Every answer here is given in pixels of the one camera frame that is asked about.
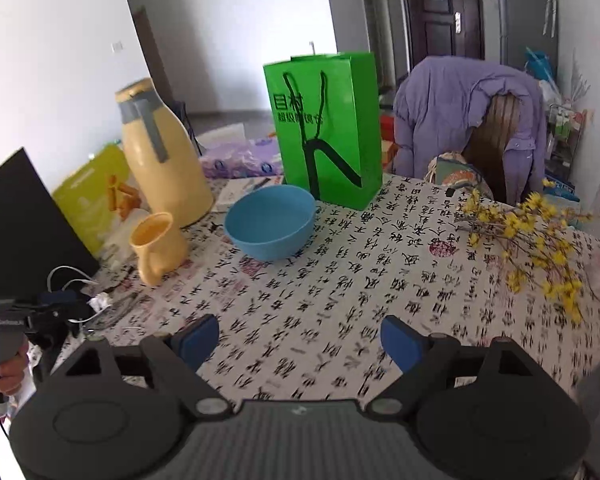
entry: brown door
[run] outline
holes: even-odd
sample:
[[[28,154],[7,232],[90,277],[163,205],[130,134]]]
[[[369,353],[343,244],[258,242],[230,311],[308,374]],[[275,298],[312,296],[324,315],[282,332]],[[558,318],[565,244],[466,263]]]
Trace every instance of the brown door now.
[[[155,91],[158,92],[160,98],[167,104],[173,102],[173,93],[169,79],[164,71],[162,58],[158,51],[158,45],[155,43],[154,34],[151,31],[149,17],[146,15],[146,9],[142,7],[137,12],[133,13],[134,25],[136,26],[136,34],[142,47],[144,60],[146,61],[149,74],[154,82]]]
[[[411,65],[427,56],[483,59],[480,0],[407,0]]]

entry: thermos lid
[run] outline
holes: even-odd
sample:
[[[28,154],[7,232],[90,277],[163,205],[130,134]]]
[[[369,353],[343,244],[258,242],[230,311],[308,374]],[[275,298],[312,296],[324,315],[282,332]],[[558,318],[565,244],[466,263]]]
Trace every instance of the thermos lid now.
[[[154,90],[154,82],[151,80],[151,78],[147,77],[141,79],[140,81],[131,83],[129,86],[125,86],[122,90],[118,90],[116,92],[116,102],[124,103],[141,92],[147,92],[151,90]]]

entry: yellow thermos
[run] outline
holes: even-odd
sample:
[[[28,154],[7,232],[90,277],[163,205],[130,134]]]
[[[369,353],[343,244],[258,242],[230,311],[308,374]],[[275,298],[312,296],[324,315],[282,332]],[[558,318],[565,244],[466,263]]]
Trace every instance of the yellow thermos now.
[[[179,227],[200,219],[214,197],[193,144],[150,78],[116,93],[126,161],[152,212],[168,212]]]

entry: purple coat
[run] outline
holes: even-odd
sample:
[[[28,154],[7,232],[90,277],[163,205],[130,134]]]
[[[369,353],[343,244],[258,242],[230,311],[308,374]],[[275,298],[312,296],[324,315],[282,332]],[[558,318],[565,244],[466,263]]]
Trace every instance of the purple coat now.
[[[423,178],[436,156],[462,152],[491,97],[507,93],[520,99],[518,130],[502,157],[507,202],[520,201],[527,181],[531,190],[542,191],[546,119],[538,82],[514,68],[465,57],[427,57],[400,85],[394,172]]]

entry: bowl rim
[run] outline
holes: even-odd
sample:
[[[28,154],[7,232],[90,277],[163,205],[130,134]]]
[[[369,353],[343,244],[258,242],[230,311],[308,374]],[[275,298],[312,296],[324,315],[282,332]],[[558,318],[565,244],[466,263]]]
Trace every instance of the bowl rim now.
[[[229,214],[231,213],[231,210],[236,207],[242,200],[245,200],[246,198],[256,195],[258,193],[263,193],[263,192],[270,192],[269,190],[271,189],[276,189],[279,186],[289,186],[289,187],[293,187],[295,189],[299,189],[300,191],[302,191],[302,193],[304,193],[305,195],[308,195],[311,197],[311,199],[314,202],[314,211],[311,213],[309,219],[302,224],[301,227],[298,228],[298,230],[294,233],[291,233],[289,235],[283,236],[282,238],[276,238],[275,240],[268,240],[266,242],[247,242],[246,240],[240,240],[240,238],[233,236],[228,229],[226,228],[226,219],[229,216]],[[268,187],[261,187],[260,189],[257,189],[256,191],[252,191],[249,194],[241,197],[240,200],[238,200],[238,202],[236,202],[235,204],[233,204],[230,208],[229,211],[226,212],[226,215],[224,216],[224,223],[223,223],[223,227],[224,227],[224,232],[229,236],[229,238],[232,238],[234,240],[238,240],[241,244],[249,244],[251,246],[263,246],[263,245],[268,245],[268,244],[273,244],[273,243],[277,243],[277,242],[281,242],[283,240],[286,240],[287,238],[291,238],[292,236],[296,235],[299,231],[303,230],[305,227],[307,227],[307,225],[311,222],[315,222],[315,211],[317,209],[317,200],[315,199],[315,197],[309,193],[305,188],[303,187],[299,187],[299,186],[294,186],[293,184],[279,184],[279,186],[268,186]]]

